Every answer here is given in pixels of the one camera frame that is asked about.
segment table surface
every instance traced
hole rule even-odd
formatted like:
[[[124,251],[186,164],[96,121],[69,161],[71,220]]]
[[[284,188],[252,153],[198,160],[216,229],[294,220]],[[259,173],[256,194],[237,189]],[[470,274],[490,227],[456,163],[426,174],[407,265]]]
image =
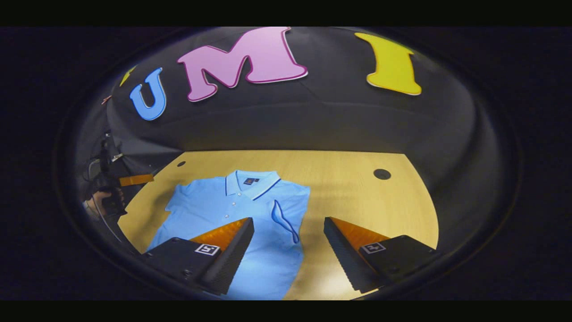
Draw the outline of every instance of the table surface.
[[[381,180],[374,170],[391,177]],[[234,170],[277,171],[284,180],[311,188],[300,228],[304,261],[285,300],[350,300],[352,289],[324,229],[336,217],[388,237],[409,235],[437,247],[439,226],[421,177],[403,154],[344,151],[199,151],[185,152],[161,170],[128,204],[119,226],[140,252],[166,220],[165,206],[177,184],[227,176]]]

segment pink letter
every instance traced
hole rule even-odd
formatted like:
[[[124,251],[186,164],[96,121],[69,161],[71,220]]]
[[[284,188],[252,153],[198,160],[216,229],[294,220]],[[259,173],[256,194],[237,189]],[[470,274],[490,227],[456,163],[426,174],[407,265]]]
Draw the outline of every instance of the pink letter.
[[[216,93],[218,87],[206,81],[205,72],[226,87],[235,87],[247,58],[252,66],[247,75],[251,83],[273,83],[306,76],[308,69],[296,63],[286,43],[284,34],[288,30],[290,27],[258,28],[240,37],[228,53],[203,46],[183,55],[177,62],[185,64],[189,101],[197,102]]]

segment polo shirt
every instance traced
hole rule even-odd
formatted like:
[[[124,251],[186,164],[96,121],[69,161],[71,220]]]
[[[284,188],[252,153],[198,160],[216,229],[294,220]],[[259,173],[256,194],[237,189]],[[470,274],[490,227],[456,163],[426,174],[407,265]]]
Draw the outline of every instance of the polo shirt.
[[[236,170],[226,177],[177,185],[165,208],[171,213],[148,250],[173,238],[191,239],[245,217],[254,235],[227,294],[231,300],[281,300],[303,259],[300,225],[310,188],[280,179],[276,171]]]

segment blue letter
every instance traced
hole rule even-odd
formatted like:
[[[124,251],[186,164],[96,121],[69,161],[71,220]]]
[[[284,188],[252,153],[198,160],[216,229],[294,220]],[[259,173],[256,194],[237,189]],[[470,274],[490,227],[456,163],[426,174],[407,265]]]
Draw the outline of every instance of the blue letter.
[[[129,98],[133,101],[135,105],[135,109],[144,120],[152,121],[161,114],[165,110],[165,106],[167,105],[167,98],[165,97],[165,91],[163,90],[163,85],[161,84],[161,80],[159,79],[159,74],[163,70],[162,67],[155,69],[147,78],[145,82],[149,84],[151,87],[151,93],[153,93],[153,97],[155,98],[155,103],[153,106],[149,107],[143,101],[143,96],[141,96],[141,87],[142,85],[137,85],[132,91]]]

